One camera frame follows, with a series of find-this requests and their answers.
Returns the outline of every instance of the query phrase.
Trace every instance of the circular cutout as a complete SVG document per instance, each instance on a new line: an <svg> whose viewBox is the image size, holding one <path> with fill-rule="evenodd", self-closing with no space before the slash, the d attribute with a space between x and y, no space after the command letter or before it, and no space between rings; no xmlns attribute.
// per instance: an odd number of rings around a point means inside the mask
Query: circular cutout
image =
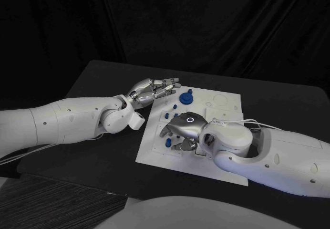
<svg viewBox="0 0 330 229"><path fill-rule="evenodd" d="M214 103L216 103L219 106L224 106L226 103L227 103L227 98L226 98L222 94L217 94L217 95L213 97L213 101L214 101Z"/></svg>

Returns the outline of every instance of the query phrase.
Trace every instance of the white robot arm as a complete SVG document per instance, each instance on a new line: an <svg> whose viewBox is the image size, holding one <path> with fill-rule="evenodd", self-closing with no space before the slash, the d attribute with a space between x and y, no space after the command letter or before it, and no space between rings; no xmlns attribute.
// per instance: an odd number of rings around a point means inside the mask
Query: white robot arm
<svg viewBox="0 0 330 229"><path fill-rule="evenodd" d="M184 137L173 150L191 151L197 143L216 166L286 193L330 198L330 144L294 132L271 128L249 130L239 123L206 122L196 113L174 117L160 137ZM258 156L246 158L250 144Z"/></svg>
<svg viewBox="0 0 330 229"><path fill-rule="evenodd" d="M138 130L144 118L135 109L175 93L177 82L178 78L145 79L125 96L67 98L31 109L0 111L0 157L31 146L76 143L114 134L126 125Z"/></svg>

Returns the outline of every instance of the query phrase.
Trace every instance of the gray carpet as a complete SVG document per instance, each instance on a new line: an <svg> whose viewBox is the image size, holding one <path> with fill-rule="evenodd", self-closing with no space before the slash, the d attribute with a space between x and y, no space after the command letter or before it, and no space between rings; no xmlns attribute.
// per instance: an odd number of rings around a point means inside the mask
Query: gray carpet
<svg viewBox="0 0 330 229"><path fill-rule="evenodd" d="M126 197L21 175L0 188L1 229L90 229L124 209Z"/></svg>

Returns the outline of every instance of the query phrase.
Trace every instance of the robotic hand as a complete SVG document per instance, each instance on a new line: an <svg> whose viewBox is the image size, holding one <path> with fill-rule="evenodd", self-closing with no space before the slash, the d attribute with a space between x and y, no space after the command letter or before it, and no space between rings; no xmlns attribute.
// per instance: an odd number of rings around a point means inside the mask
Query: robotic hand
<svg viewBox="0 0 330 229"><path fill-rule="evenodd" d="M178 78L145 79L125 96L67 98L31 109L0 111L0 157L37 145L76 143L114 134L126 125L138 130L144 118L135 109L174 94L177 82Z"/></svg>
<svg viewBox="0 0 330 229"><path fill-rule="evenodd" d="M294 132L271 128L248 129L223 120L206 122L191 112L164 126L165 134L183 136L171 150L193 151L197 143L216 166L286 193L330 198L330 144ZM250 144L258 156L246 158Z"/></svg>

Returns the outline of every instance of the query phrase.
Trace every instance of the white plastic platform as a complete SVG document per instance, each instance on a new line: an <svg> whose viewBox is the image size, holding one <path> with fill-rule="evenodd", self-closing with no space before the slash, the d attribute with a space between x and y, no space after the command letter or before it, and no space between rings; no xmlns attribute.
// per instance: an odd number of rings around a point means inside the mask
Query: white plastic platform
<svg viewBox="0 0 330 229"><path fill-rule="evenodd" d="M184 105L178 97L188 89L193 90L194 100L191 104ZM211 121L211 118L229 121L243 119L240 95L184 86L175 88L175 91L175 94L155 99L152 102L135 162L248 186L248 179L224 172L214 165L200 147L191 152L174 151L165 147L167 138L171 139L171 145L175 145L183 141L183 137L177 138L175 135L160 137L160 131L175 113L194 112L204 117L207 122Z"/></svg>

